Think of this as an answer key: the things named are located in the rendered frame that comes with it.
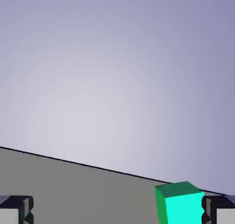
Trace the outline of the large green box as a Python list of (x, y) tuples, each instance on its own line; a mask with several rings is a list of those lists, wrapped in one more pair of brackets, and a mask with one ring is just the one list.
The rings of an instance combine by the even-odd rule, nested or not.
[(204, 192), (190, 182), (155, 186), (158, 224), (202, 224)]

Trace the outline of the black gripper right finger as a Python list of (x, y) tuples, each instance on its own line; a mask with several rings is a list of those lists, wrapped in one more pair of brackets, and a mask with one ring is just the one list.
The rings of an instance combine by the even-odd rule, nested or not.
[(202, 224), (235, 224), (235, 195), (206, 195)]

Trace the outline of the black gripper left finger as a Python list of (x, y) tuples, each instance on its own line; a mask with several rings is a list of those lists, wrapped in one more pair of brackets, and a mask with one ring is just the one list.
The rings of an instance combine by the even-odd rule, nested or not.
[(34, 224), (34, 198), (28, 195), (0, 195), (0, 224)]

